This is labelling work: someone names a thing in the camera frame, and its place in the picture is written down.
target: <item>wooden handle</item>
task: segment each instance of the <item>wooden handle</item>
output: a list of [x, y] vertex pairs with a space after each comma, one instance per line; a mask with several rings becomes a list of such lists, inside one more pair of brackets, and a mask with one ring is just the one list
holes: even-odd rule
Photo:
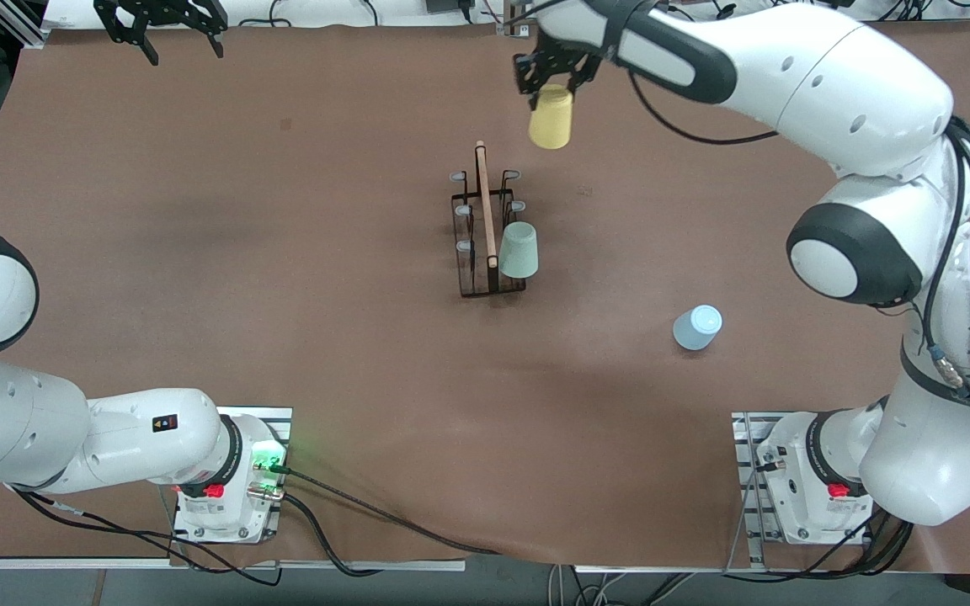
[[493, 224], [493, 196], [489, 195], [488, 166], [485, 165], [485, 143], [478, 141], [477, 148], [477, 191], [482, 195], [482, 214], [485, 215], [485, 253], [489, 268], [499, 263], [496, 253], [496, 226]]

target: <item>brown table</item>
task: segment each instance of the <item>brown table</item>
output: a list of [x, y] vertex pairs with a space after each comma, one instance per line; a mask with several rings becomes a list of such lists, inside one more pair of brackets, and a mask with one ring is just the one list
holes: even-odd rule
[[[291, 464], [510, 556], [723, 565], [728, 414], [877, 399], [901, 322], [790, 272], [786, 234], [833, 183], [817, 158], [682, 141], [612, 68], [578, 93], [570, 145], [535, 149], [509, 72], [528, 43], [489, 30], [234, 30], [223, 61], [194, 32], [158, 32], [158, 68], [101, 32], [25, 51], [0, 116], [0, 233], [43, 298], [4, 359], [90, 396], [196, 386], [294, 407]], [[970, 24], [887, 30], [970, 119]], [[761, 130], [651, 96], [698, 133]], [[522, 295], [457, 294], [447, 175], [472, 168], [477, 139], [494, 173], [525, 175], [541, 271]], [[671, 322], [698, 303], [723, 333], [681, 353]], [[345, 559], [459, 556], [307, 499]], [[146, 483], [64, 500], [166, 528]], [[0, 556], [155, 555], [59, 529], [1, 487], [0, 502]], [[231, 552], [321, 557], [294, 514]], [[970, 510], [917, 530], [901, 565], [970, 572]]]

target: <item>gray floor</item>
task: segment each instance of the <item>gray floor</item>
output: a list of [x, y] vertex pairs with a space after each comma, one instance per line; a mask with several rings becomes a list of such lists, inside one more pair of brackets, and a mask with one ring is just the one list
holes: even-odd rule
[[[0, 571], [0, 606], [205, 606], [308, 605], [546, 606], [550, 567], [507, 557], [474, 556], [466, 572], [389, 571], [351, 579], [335, 571], [286, 571], [279, 587], [259, 587], [231, 575], [195, 571], [108, 571], [98, 591], [97, 571]], [[582, 584], [600, 575], [581, 575]], [[565, 602], [574, 584], [566, 575]], [[637, 606], [662, 582], [659, 575], [628, 575], [610, 587], [612, 603]], [[778, 584], [733, 582], [696, 575], [663, 606], [970, 606], [970, 595], [950, 589], [936, 575], [887, 574], [836, 582], [796, 580]]]

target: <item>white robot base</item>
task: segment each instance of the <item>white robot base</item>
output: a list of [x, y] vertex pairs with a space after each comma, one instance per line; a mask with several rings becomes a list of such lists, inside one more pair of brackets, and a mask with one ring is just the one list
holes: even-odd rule
[[[870, 518], [874, 500], [870, 495], [840, 494], [840, 486], [825, 484], [815, 472], [807, 449], [815, 413], [785, 415], [770, 436], [755, 449], [762, 465], [776, 465], [762, 472], [773, 499], [777, 523], [789, 544], [835, 545]], [[848, 540], [861, 545], [862, 533]]]
[[242, 460], [222, 491], [189, 497], [177, 492], [174, 533], [201, 542], [257, 544], [269, 540], [280, 522], [278, 502], [284, 478], [257, 463], [285, 463], [290, 440], [289, 407], [218, 407], [242, 433]]

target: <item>red button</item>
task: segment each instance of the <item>red button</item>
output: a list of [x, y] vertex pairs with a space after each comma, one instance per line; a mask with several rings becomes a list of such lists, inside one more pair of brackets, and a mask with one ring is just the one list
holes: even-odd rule
[[848, 487], [844, 484], [829, 484], [826, 487], [829, 489], [829, 496], [832, 498], [848, 496]]

